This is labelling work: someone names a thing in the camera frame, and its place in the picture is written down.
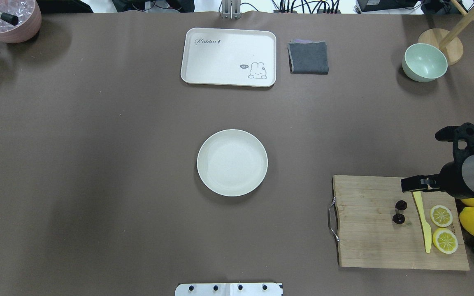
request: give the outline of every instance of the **round plate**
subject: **round plate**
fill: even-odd
[[[226,129],[209,137],[197,156],[197,171],[212,191],[227,197],[251,192],[265,178],[268,157],[252,134]]]

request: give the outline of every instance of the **yellow knife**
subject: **yellow knife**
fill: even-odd
[[[419,191],[412,193],[414,198],[414,203],[416,204],[416,209],[418,210],[418,215],[420,217],[420,222],[422,223],[423,231],[423,241],[425,242],[425,252],[428,254],[431,252],[431,243],[432,243],[432,233],[431,225],[425,220],[425,211],[423,210],[422,194]]]

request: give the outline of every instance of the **white plate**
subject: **white plate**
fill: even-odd
[[[272,32],[192,28],[186,33],[180,77],[187,83],[268,87],[275,82]]]
[[[268,157],[252,134],[226,129],[209,137],[199,150],[197,171],[212,191],[227,197],[251,192],[265,178]]]

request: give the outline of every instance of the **black handle tip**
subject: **black handle tip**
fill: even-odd
[[[1,14],[1,19],[4,20],[5,22],[15,26],[17,23],[19,23],[19,19],[15,15],[8,14],[6,12]]]

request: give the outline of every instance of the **bowl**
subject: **bowl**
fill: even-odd
[[[402,67],[410,79],[429,82],[446,73],[447,59],[440,49],[426,43],[416,43],[405,51]]]
[[[17,15],[16,26],[0,19],[0,41],[20,43],[34,37],[41,27],[41,11],[36,0],[0,0],[0,11]]]

